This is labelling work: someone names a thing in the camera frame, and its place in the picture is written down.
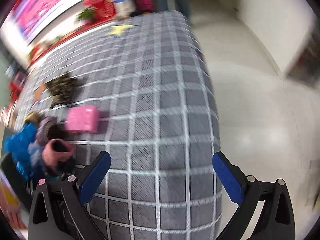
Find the yellow star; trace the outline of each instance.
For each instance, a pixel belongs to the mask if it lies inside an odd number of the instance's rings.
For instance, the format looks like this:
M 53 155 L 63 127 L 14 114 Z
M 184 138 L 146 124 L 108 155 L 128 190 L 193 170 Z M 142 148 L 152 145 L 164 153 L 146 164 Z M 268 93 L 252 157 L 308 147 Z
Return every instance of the yellow star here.
M 135 25 L 129 25 L 129 24 L 121 24 L 121 25 L 116 25 L 111 27 L 111 31 L 108 32 L 109 35 L 116 35 L 118 37 L 122 36 L 122 33 L 130 28 L 135 27 Z

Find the display screen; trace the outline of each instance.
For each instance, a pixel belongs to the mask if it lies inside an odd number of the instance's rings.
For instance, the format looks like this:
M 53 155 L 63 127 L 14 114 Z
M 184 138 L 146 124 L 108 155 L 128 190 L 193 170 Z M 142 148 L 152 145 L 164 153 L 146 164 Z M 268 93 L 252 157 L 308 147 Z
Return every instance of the display screen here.
M 22 35 L 31 42 L 50 22 L 81 0 L 18 0 L 12 15 Z

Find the gray plaid tablecloth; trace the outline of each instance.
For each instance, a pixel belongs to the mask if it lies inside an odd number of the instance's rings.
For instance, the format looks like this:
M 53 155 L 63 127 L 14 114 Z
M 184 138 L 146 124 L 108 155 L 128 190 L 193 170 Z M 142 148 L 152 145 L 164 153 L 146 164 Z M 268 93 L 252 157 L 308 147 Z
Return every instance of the gray plaid tablecloth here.
M 99 134 L 70 135 L 76 167 L 106 150 L 111 168 L 87 205 L 112 240 L 213 239 L 221 183 L 212 172 L 220 150 L 217 110 L 206 65 L 190 27 L 176 11 L 130 18 L 121 37 L 105 26 L 53 52 L 28 80 L 16 129 L 36 110 L 64 125 L 68 107 L 95 105 Z M 33 92 L 68 71 L 82 85 L 74 103 L 50 109 Z

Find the pink box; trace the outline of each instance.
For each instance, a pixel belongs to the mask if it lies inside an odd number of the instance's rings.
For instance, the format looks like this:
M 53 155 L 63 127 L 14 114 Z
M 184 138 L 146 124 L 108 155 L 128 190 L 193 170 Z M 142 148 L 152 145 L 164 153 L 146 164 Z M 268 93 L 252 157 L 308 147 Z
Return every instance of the pink box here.
M 65 128 L 71 133 L 97 133 L 99 110 L 95 106 L 78 106 L 69 110 Z

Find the white floor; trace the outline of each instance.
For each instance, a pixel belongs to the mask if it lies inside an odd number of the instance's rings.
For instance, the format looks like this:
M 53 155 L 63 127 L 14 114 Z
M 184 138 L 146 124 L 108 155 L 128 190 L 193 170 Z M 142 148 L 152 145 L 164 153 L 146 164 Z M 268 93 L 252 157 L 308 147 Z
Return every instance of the white floor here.
M 246 27 L 211 0 L 190 3 L 214 86 L 221 150 L 246 175 L 286 181 L 296 239 L 303 239 L 320 214 L 312 209 L 320 183 L 320 93 L 279 77 Z M 220 230 L 236 208 L 224 191 Z M 242 239 L 250 237 L 261 208 Z

